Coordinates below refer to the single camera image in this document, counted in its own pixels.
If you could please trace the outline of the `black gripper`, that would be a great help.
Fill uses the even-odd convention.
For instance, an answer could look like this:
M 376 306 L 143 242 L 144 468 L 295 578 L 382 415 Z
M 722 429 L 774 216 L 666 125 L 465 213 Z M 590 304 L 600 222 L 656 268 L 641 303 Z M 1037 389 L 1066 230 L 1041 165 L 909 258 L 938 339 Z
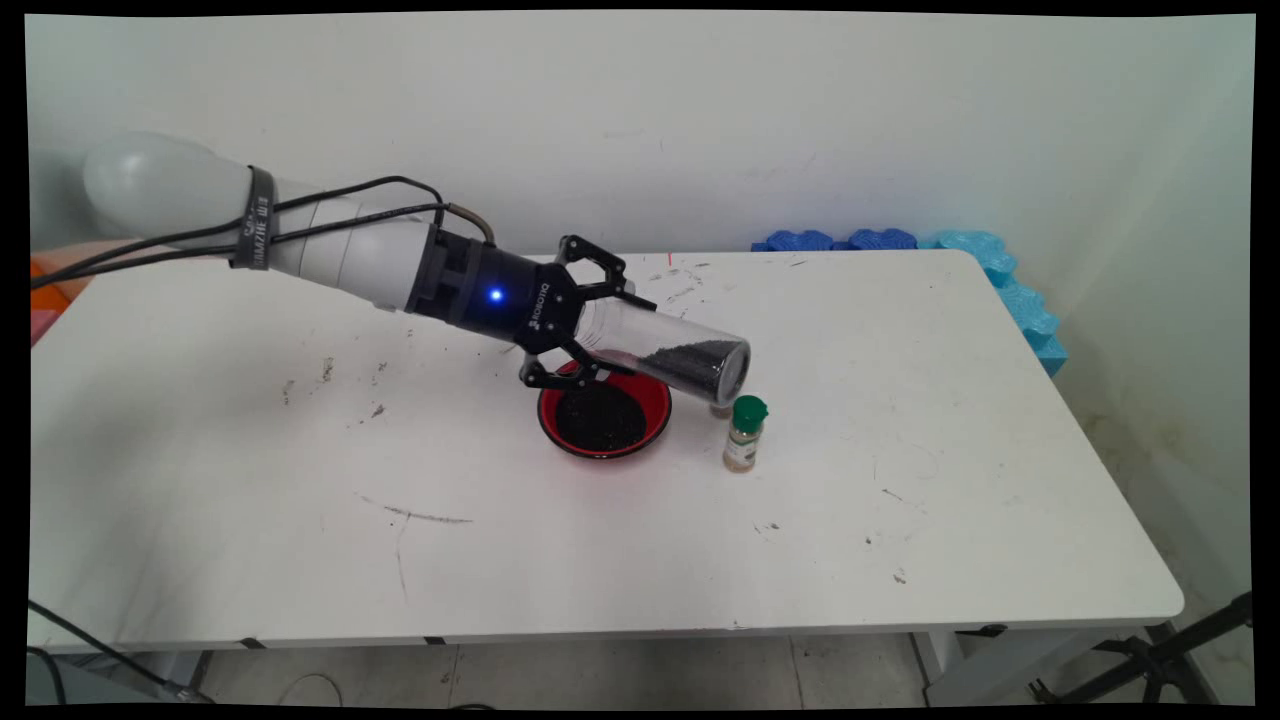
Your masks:
M 591 263 L 605 279 L 577 284 L 566 270 Z M 635 375 L 631 368 L 590 355 L 572 336 L 582 304 L 618 299 L 654 313 L 657 305 L 635 293 L 626 263 L 576 234 L 563 236 L 554 263 L 529 258 L 431 228 L 404 310 L 448 325 L 504 341 L 526 354 L 518 372 L 529 388 L 572 391 L 604 382 L 613 374 Z M 571 372 L 548 372 L 541 354 L 553 348 L 573 361 Z

